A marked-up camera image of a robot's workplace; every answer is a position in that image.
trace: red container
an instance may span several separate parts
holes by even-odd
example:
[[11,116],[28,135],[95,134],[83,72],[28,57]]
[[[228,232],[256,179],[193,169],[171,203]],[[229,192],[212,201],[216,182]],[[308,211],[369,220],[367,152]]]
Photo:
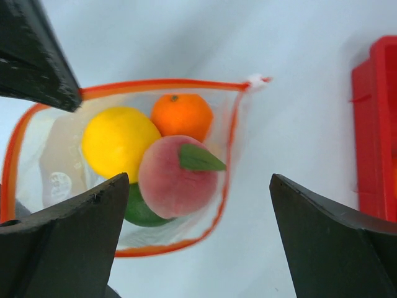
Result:
[[352,84],[360,211],[396,222],[397,36],[372,45]]

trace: green fruit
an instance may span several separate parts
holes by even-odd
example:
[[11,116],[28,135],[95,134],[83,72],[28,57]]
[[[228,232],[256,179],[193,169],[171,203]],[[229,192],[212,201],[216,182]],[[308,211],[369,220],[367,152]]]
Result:
[[140,227],[158,227],[174,220],[163,219],[150,210],[142,198],[138,183],[130,184],[130,194],[124,219]]

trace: lemon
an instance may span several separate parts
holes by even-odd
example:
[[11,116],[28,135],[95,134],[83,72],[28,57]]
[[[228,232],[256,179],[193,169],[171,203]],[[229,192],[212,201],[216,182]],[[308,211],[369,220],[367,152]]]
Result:
[[159,130],[144,113],[133,107],[111,107],[87,124],[81,151],[99,176],[109,179],[127,173],[131,184],[138,181],[144,152],[159,138]]

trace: mesh bag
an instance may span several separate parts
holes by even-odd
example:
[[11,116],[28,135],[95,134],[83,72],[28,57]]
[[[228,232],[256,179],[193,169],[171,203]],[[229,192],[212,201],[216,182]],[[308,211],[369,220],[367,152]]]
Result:
[[124,220],[116,257],[158,255],[203,240],[221,218],[245,144],[249,92],[268,81],[259,76],[237,84],[189,79],[133,81],[83,89],[83,104],[75,113],[34,105],[17,123],[7,148],[1,222],[23,217],[21,210],[40,211],[105,181],[85,162],[80,147],[84,128],[96,114],[114,106],[130,106],[150,115],[163,94],[192,93],[203,97],[213,110],[204,144],[226,164],[217,192],[206,207],[160,227],[139,227]]

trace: white surface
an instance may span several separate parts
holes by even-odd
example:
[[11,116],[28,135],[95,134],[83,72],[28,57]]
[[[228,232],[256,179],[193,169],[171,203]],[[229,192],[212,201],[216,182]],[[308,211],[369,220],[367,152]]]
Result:
[[[269,196],[282,173],[357,207],[350,70],[383,34],[395,0],[44,0],[83,87],[129,79],[239,81],[255,96],[250,143],[214,234],[185,251],[115,260],[123,298],[295,296]],[[24,101],[0,99],[0,155]]]

